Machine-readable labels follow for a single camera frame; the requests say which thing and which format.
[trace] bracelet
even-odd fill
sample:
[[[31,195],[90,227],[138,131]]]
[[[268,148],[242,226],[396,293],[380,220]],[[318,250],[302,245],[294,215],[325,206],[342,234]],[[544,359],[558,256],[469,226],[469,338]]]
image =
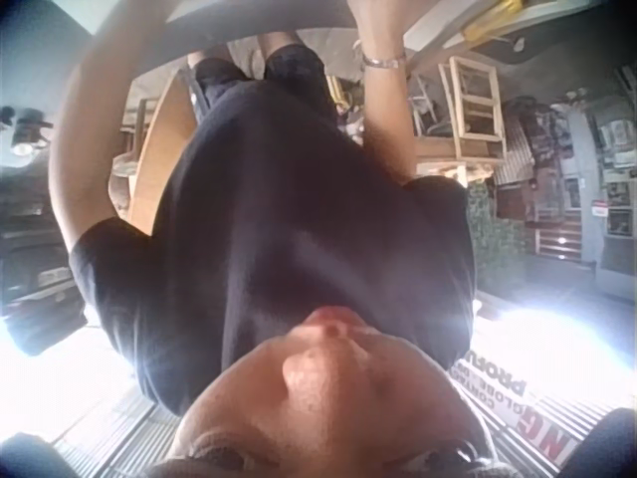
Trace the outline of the bracelet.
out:
[[[367,55],[363,53],[362,63],[365,65],[365,67],[395,70],[407,63],[407,55],[403,53],[401,57],[394,58],[393,60],[375,60],[373,58],[367,57]]]

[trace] man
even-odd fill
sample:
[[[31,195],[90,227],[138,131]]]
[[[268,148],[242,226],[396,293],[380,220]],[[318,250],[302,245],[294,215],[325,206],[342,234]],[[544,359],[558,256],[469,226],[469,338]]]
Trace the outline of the man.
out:
[[[466,194],[412,181],[402,33],[414,2],[349,0],[364,149],[338,131],[323,65],[295,35],[260,38],[261,83],[223,49],[192,56],[211,111],[147,237],[108,200],[110,147],[175,3],[120,1],[71,82],[51,162],[80,289],[143,392],[185,415],[151,475],[482,469],[493,446],[444,371],[472,330]]]

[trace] short sleeve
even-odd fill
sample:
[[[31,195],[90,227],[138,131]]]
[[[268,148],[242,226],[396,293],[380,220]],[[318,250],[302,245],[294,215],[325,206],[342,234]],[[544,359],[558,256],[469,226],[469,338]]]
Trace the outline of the short sleeve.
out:
[[[438,252],[444,254],[454,285],[454,300],[447,301],[448,311],[441,315],[446,321],[441,337],[446,344],[438,351],[439,362],[450,367],[469,350],[473,331],[473,301],[476,295],[476,264],[473,242],[467,218],[469,194],[457,181],[442,176],[416,179],[404,190],[418,204],[432,234],[438,238]]]
[[[153,392],[148,351],[156,347],[161,324],[149,326],[150,298],[157,294],[150,238],[119,218],[86,232],[74,247],[71,269],[85,301],[100,316],[112,346],[134,367],[142,391]]]

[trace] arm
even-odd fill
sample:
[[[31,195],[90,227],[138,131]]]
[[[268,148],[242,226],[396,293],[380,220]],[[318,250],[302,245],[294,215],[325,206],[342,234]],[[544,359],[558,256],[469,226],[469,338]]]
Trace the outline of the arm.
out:
[[[69,83],[52,146],[49,187],[69,251],[116,212],[108,197],[114,146],[135,68],[175,0],[120,0]]]
[[[367,58],[394,60],[404,55],[409,0],[348,0]],[[365,68],[364,148],[400,184],[414,178],[416,142],[405,66]]]

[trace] bright light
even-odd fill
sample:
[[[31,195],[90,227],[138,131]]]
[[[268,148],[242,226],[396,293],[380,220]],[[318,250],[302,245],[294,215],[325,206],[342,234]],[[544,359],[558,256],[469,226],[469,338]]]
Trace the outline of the bright light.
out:
[[[551,311],[518,310],[482,327],[472,348],[484,350],[533,388],[579,401],[626,406],[635,371],[581,323]]]
[[[28,156],[32,154],[34,150],[33,144],[29,142],[19,142],[11,148],[11,152],[16,156]]]
[[[82,329],[30,358],[0,325],[0,442],[18,431],[51,440],[107,398],[130,389],[132,368],[106,334]]]
[[[481,311],[483,306],[482,301],[479,301],[478,299],[474,299],[474,315],[477,316],[478,313]]]

